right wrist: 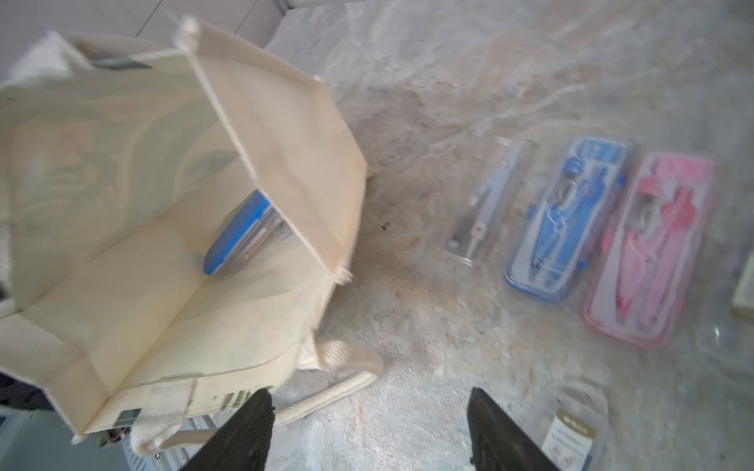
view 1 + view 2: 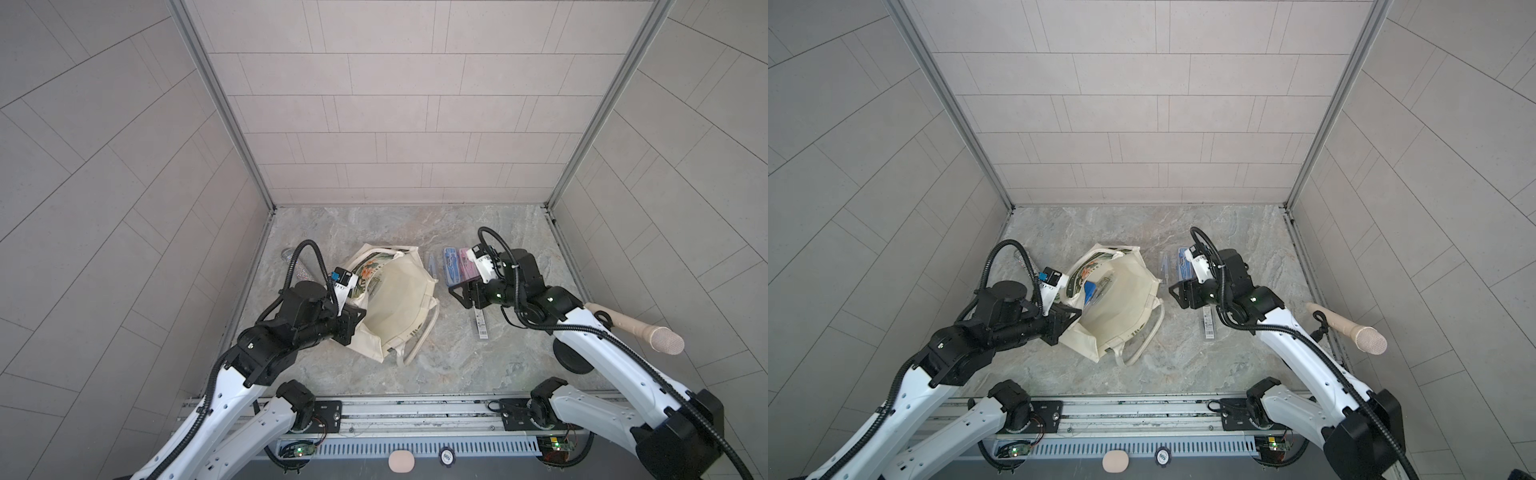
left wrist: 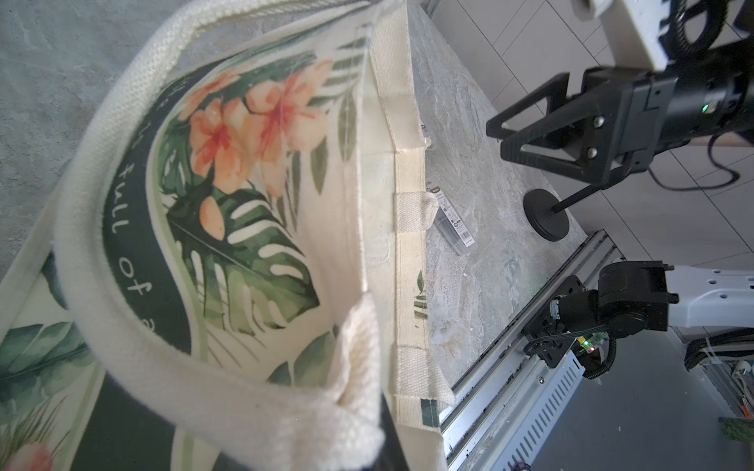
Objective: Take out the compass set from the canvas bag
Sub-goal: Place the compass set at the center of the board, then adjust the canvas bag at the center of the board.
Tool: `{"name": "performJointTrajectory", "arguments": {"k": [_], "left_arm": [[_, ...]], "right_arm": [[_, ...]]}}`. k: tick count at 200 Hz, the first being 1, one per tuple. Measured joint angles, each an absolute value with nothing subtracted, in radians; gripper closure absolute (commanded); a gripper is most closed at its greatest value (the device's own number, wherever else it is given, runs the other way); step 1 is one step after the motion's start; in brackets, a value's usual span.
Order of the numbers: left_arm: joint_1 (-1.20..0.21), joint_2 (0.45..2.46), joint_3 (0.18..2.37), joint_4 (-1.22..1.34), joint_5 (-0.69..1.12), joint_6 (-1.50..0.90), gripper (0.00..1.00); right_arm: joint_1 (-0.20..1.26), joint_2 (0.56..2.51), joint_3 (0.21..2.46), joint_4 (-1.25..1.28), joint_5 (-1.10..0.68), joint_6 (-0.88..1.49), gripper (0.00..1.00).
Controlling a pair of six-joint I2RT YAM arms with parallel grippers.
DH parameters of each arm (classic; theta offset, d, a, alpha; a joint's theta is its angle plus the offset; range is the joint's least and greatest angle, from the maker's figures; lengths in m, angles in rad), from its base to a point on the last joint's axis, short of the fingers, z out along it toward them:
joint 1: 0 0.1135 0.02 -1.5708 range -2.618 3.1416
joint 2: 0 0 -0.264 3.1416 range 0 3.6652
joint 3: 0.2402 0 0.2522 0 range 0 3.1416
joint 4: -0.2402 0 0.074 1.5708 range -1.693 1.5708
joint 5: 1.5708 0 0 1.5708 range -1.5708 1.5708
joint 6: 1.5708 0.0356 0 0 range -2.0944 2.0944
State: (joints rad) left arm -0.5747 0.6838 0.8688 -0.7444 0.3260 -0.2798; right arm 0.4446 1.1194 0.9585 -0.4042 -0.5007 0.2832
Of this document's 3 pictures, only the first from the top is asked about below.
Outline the pink compass set case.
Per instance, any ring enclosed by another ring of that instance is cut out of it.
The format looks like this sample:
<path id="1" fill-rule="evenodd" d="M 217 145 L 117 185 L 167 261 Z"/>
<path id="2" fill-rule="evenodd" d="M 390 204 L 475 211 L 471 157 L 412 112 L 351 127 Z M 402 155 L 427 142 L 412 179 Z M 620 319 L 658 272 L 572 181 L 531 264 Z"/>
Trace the pink compass set case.
<path id="1" fill-rule="evenodd" d="M 665 343 L 685 303 L 717 177 L 709 157 L 642 157 L 600 243 L 582 310 L 586 325 L 644 349 Z"/>

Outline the clear case with silver compass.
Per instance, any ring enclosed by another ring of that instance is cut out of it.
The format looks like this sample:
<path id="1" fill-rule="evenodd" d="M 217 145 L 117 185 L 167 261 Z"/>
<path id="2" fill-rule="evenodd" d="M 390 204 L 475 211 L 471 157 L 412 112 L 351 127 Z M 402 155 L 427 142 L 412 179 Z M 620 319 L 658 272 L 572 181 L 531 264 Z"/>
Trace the clear case with silver compass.
<path id="1" fill-rule="evenodd" d="M 482 263 L 496 243 L 531 147 L 529 141 L 504 137 L 497 137 L 495 144 L 495 165 L 483 173 L 481 185 L 461 206 L 443 243 L 449 255 L 468 267 Z"/>

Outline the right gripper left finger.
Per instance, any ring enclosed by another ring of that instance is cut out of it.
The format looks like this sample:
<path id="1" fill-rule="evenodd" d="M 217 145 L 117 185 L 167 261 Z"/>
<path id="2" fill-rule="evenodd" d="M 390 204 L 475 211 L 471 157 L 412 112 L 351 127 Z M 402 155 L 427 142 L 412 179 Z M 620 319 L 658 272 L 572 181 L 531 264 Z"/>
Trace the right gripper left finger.
<path id="1" fill-rule="evenodd" d="M 258 390 L 182 471 L 264 470 L 274 422 L 272 396 L 265 389 Z"/>

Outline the blue compass set case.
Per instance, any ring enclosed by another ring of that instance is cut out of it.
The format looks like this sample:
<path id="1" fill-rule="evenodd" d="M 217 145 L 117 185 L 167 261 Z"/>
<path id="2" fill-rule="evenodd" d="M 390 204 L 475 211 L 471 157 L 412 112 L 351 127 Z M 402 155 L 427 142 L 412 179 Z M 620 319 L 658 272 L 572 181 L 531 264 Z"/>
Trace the blue compass set case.
<path id="1" fill-rule="evenodd" d="M 513 287 L 546 301 L 567 297 L 626 184 L 632 145 L 577 137 L 526 216 L 506 268 Z"/>

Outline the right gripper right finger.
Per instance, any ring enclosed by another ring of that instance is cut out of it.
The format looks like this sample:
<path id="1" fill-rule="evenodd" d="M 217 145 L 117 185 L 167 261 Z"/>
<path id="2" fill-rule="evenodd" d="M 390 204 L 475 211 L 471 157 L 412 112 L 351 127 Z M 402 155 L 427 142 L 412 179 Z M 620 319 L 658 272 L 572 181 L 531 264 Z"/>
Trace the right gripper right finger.
<path id="1" fill-rule="evenodd" d="M 477 471 L 558 471 L 516 422 L 481 388 L 467 405 L 471 464 Z"/>

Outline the clear compass case with barcode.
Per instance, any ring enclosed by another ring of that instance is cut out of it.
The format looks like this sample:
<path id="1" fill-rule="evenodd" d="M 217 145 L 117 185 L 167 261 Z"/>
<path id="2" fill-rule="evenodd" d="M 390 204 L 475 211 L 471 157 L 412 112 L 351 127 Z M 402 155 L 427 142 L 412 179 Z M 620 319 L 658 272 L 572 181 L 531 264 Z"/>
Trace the clear compass case with barcode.
<path id="1" fill-rule="evenodd" d="M 529 408 L 522 430 L 560 470 L 596 470 L 610 428 L 606 396 L 579 382 L 541 391 Z"/>

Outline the clear compass set case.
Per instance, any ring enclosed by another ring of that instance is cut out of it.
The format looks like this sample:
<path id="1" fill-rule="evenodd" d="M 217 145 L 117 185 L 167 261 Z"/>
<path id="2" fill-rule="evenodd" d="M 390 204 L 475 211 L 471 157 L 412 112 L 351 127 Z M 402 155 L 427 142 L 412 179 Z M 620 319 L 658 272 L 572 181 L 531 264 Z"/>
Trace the clear compass set case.
<path id="1" fill-rule="evenodd" d="M 753 387 L 753 237 L 725 258 L 708 292 L 697 347 L 702 359 L 731 383 Z"/>

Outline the cream canvas floral tote bag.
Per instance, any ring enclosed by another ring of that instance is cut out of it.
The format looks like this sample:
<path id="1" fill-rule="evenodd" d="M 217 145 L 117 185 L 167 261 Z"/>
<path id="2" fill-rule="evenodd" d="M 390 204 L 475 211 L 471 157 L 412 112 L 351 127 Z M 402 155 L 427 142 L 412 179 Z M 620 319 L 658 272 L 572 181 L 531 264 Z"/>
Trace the cream canvas floral tote bag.
<path id="1" fill-rule="evenodd" d="M 170 49 L 47 33 L 1 86 L 1 370 L 74 443 L 202 445 L 184 422 L 298 370 L 345 379 L 285 426 L 372 384 L 375 351 L 318 343 L 351 259 L 368 166 L 320 78 L 186 17 Z M 255 191 L 288 230 L 243 269 L 204 257 Z"/>

